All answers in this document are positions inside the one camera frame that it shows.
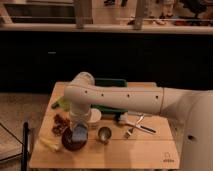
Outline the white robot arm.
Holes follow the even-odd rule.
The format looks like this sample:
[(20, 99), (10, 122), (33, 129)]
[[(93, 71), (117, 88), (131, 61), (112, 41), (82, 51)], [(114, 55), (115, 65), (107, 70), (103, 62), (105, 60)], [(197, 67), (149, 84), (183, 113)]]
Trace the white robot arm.
[(213, 90), (166, 87), (104, 87), (81, 72), (64, 89), (73, 119), (85, 122), (91, 106), (125, 109), (184, 124), (180, 171), (213, 171)]

